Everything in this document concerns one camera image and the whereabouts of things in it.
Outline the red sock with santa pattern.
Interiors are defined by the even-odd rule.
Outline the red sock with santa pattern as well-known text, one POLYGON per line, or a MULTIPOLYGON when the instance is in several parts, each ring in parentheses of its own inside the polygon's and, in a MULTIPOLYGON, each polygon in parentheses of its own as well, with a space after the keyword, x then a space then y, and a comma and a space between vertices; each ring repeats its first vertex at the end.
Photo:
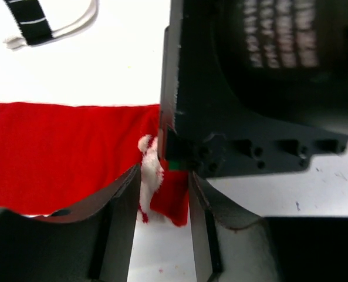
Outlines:
POLYGON ((141 167, 138 220, 187 224, 187 173, 158 159, 158 105, 0 103, 0 207, 44 215, 141 167))

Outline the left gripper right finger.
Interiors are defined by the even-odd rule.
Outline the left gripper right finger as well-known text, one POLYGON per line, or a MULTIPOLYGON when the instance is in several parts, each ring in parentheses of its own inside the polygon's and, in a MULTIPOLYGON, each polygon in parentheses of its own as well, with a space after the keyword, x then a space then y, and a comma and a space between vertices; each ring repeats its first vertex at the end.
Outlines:
POLYGON ((198 281, 348 281, 348 217, 261 217, 188 178, 198 281))

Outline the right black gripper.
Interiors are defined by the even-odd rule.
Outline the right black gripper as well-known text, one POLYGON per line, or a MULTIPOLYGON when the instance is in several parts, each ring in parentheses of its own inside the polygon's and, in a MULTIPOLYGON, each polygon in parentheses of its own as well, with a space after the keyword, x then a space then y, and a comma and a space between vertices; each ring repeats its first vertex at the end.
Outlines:
POLYGON ((173 5, 173 166, 300 172, 348 143, 348 1, 173 5))

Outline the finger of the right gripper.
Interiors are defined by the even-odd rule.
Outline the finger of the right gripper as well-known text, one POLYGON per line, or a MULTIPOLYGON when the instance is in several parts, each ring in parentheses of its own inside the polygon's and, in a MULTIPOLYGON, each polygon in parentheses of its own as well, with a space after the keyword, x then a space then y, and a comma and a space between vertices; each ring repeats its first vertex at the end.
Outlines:
POLYGON ((160 98, 160 130, 158 133, 158 155, 160 159, 166 158, 168 130, 175 130, 182 20, 183 2, 171 1, 170 22, 164 31, 160 98))

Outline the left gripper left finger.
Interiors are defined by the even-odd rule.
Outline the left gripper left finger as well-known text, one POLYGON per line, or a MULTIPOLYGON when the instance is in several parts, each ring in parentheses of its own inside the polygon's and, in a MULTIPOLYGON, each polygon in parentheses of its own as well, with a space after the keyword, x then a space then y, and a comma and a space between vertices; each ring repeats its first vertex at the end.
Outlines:
POLYGON ((0 281, 126 281, 140 167, 51 216, 0 208, 0 281))

